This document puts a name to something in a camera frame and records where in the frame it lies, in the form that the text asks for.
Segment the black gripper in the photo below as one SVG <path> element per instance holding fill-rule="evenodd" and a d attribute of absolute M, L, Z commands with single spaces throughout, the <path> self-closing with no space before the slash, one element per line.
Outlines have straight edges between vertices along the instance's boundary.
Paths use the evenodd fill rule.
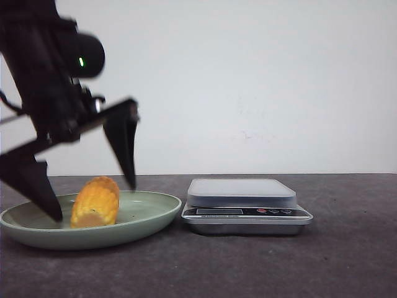
<path fill-rule="evenodd" d="M 57 15 L 3 15 L 1 53 L 22 99 L 17 113 L 28 115 L 37 133 L 35 140 L 10 151 L 30 156 L 1 156 L 1 181 L 54 221 L 62 221 L 47 162 L 33 155 L 79 140 L 82 133 L 101 125 L 125 180 L 136 189 L 136 101 L 128 98 L 103 110 L 104 98 L 77 83 L 102 71 L 105 53 L 100 41 L 78 32 L 73 20 Z"/>

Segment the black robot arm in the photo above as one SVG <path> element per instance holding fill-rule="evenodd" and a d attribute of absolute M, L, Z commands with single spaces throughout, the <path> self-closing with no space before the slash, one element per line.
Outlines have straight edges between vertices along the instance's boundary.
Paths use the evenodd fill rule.
<path fill-rule="evenodd" d="M 30 117 L 37 133 L 35 140 L 1 155 L 1 180 L 54 221 L 61 221 L 63 214 L 47 177 L 47 163 L 35 157 L 102 126 L 134 189 L 137 102 L 128 98 L 104 109 L 104 98 L 93 96 L 78 83 L 80 78 L 101 73 L 105 62 L 101 42 L 80 33 L 74 20 L 60 17 L 54 1 L 2 1 L 1 54 L 22 101 L 14 112 Z"/>

